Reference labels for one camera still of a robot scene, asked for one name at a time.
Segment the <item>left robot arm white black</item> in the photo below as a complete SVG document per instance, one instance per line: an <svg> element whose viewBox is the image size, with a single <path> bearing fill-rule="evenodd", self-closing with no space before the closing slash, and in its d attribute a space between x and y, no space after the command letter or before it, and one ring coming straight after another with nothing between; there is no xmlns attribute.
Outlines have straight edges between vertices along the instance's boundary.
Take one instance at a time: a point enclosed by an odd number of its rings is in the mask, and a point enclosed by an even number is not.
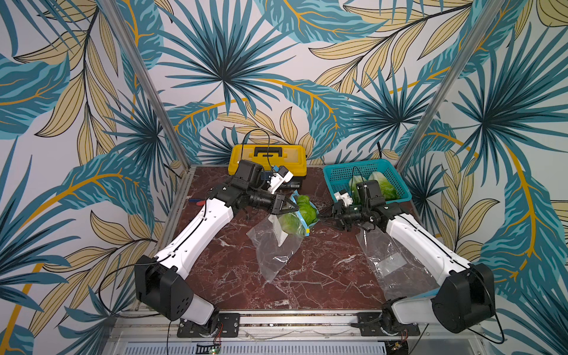
<svg viewBox="0 0 568 355"><path fill-rule="evenodd" d="M216 327L216 307L194 294L186 278L213 238L242 209L251 206L280 215L297 212L291 198L264 189L221 184L211 191L192 222L155 257L140 257L134 266L138 301L171 320Z"/></svg>

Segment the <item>clear zipper bag blue seal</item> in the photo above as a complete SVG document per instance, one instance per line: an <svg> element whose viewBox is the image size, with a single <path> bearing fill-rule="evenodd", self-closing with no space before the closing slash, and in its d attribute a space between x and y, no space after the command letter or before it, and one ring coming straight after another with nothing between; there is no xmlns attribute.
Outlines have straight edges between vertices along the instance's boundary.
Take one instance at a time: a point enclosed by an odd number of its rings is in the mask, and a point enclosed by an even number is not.
<svg viewBox="0 0 568 355"><path fill-rule="evenodd" d="M256 250L260 273L268 283L274 281L306 238L283 232L278 217L271 214L247 232Z"/></svg>

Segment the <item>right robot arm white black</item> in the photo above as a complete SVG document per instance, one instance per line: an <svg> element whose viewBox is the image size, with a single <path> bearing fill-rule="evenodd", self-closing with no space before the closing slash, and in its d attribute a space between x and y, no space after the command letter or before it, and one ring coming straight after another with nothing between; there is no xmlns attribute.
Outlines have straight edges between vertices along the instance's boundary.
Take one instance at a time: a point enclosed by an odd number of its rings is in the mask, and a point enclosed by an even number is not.
<svg viewBox="0 0 568 355"><path fill-rule="evenodd" d="M322 217L338 229L370 223L405 247L435 278L436 294L389 300L383 307L380 325L388 333L414 323L436 324L458 334L496 315L494 276L482 263L473 264L451 251L420 226L408 210L397 204L372 208L338 201Z"/></svg>

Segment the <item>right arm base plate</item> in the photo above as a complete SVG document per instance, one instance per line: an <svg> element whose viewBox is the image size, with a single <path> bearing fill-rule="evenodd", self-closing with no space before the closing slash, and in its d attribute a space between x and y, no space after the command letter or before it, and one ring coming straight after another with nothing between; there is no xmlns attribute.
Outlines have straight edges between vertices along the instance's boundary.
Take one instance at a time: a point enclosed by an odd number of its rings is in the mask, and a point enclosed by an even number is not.
<svg viewBox="0 0 568 355"><path fill-rule="evenodd" d="M416 324L403 325L385 312L359 312L356 321L350 324L359 329L362 337L397 337L419 336Z"/></svg>

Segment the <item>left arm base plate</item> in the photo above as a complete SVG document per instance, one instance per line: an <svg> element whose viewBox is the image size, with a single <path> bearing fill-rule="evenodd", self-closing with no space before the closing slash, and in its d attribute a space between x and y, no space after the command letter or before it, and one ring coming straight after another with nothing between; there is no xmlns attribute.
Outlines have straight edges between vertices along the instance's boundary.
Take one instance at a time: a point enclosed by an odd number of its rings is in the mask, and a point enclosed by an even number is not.
<svg viewBox="0 0 568 355"><path fill-rule="evenodd" d="M239 313L214 313L204 325L181 319L177 330L178 338L237 338L241 324Z"/></svg>

